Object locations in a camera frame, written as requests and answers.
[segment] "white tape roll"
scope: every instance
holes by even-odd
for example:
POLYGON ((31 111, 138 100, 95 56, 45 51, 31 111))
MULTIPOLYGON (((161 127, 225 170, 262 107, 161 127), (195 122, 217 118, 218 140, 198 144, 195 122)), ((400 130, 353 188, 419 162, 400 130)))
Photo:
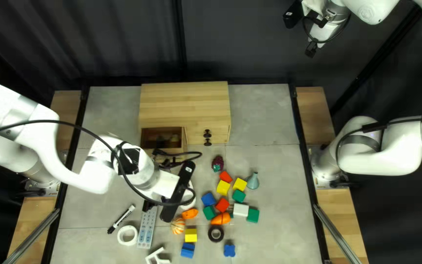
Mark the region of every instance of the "white tape roll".
MULTIPOLYGON (((191 181, 189 182, 189 185, 190 185, 190 188, 193 189, 193 184, 191 184, 191 181)), ((193 194, 191 193, 191 191, 185 190, 185 192, 183 193, 182 201, 186 201, 190 199, 191 197, 193 197, 193 194)), ((196 203, 196 197, 193 199, 193 201, 191 201, 191 203, 186 204, 186 205, 181 205, 180 208, 186 211, 194 207, 195 203, 196 203)))
POLYGON ((126 225, 118 230, 117 239, 122 245, 132 246, 138 241, 138 230, 132 225, 126 225))

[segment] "black tape wrap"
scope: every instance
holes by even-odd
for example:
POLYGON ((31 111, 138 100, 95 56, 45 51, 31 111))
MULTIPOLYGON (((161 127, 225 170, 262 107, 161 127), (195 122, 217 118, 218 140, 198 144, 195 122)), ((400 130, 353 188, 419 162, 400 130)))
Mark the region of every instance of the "black tape wrap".
POLYGON ((214 243, 221 242, 222 239, 224 238, 224 230, 222 230, 222 227, 220 226, 212 226, 208 231, 208 237, 214 243), (213 237, 213 232, 216 233, 215 230, 218 230, 220 232, 220 235, 217 238, 213 237))

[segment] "orange striped ball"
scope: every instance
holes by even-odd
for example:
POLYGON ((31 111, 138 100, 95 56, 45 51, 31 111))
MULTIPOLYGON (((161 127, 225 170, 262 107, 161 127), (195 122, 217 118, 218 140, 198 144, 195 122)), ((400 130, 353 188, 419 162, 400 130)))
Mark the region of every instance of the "orange striped ball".
POLYGON ((170 228, 175 235, 183 233, 185 230, 185 220, 181 217, 174 219, 170 224, 170 228))

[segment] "white remote control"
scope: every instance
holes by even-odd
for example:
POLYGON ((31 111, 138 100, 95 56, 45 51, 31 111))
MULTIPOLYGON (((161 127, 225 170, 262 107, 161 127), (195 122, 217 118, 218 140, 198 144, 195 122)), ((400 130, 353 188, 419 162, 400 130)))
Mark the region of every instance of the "white remote control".
POLYGON ((141 227, 139 228, 139 238, 137 247, 139 249, 150 249, 154 225, 156 223, 157 206, 153 206, 149 211, 143 212, 141 227))

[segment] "yellow block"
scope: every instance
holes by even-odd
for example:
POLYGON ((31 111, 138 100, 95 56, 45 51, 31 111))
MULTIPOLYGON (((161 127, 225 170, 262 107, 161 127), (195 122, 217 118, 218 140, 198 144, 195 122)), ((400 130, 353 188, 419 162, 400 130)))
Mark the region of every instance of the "yellow block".
POLYGON ((245 187, 247 186, 247 182, 244 181, 241 178, 237 178, 237 180, 235 180, 234 186, 232 186, 232 189, 235 191, 240 190, 241 192, 243 192, 243 190, 245 189, 245 187))
POLYGON ((198 241, 198 235, 196 234, 196 229, 186 229, 185 230, 185 242, 196 242, 198 241))
POLYGON ((227 191, 229 188, 231 188, 231 184, 221 180, 218 184, 218 187, 216 188, 216 192, 220 195, 227 196, 227 191))

